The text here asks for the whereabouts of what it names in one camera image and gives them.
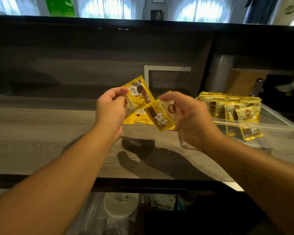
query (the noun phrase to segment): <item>framed picture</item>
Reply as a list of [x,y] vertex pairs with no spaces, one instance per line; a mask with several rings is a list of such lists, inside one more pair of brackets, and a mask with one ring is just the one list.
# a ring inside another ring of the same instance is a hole
[[165,3],[165,0],[152,0],[153,3]]
[[163,10],[151,10],[150,20],[151,21],[163,21],[165,12]]

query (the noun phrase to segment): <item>white round lid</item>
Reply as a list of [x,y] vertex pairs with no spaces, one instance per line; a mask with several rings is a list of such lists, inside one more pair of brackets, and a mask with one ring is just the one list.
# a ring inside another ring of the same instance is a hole
[[104,205],[106,212],[114,218],[129,216],[138,205],[137,193],[108,193],[106,192]]

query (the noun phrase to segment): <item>clear plastic bin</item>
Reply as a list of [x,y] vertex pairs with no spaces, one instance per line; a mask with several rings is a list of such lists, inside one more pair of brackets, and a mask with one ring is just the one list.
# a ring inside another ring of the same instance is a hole
[[[235,120],[225,120],[225,119],[217,119],[212,118],[213,121],[217,124],[218,128],[225,134],[225,126],[237,126],[237,127],[245,127],[245,128],[258,128],[263,132],[264,137],[257,138],[251,141],[244,141],[241,135],[234,136],[237,140],[253,147],[259,148],[263,151],[270,151],[272,149],[272,145],[270,140],[266,139],[266,134],[272,134],[275,131],[283,131],[283,132],[294,132],[294,123],[274,111],[273,109],[265,106],[261,103],[261,112],[260,112],[260,122],[259,123],[250,123],[244,122],[240,123]],[[189,145],[185,141],[180,138],[180,145],[182,148],[197,150],[193,146]]]

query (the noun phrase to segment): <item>sheer white curtain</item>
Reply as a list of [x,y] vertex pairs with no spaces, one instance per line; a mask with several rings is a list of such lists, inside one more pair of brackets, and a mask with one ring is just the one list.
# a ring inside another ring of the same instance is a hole
[[227,23],[233,0],[172,0],[168,20]]
[[0,14],[40,16],[36,0],[0,0]]
[[77,0],[80,17],[141,20],[145,0]]

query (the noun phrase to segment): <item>wooden countertop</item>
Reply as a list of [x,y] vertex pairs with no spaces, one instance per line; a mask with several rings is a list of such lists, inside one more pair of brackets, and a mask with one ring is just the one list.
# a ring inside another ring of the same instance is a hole
[[[18,97],[6,99],[11,101],[13,98],[16,102],[21,100]],[[87,132],[95,120],[94,110],[24,106],[27,104],[23,103],[21,107],[11,103],[0,105],[0,174],[33,173],[58,157],[63,148]],[[294,162],[294,133],[279,136],[268,133],[266,136],[267,142],[276,145],[274,156]],[[216,180],[242,190],[207,155],[181,148],[176,132],[160,132],[153,125],[140,123],[123,125],[122,138],[111,148],[99,177]]]

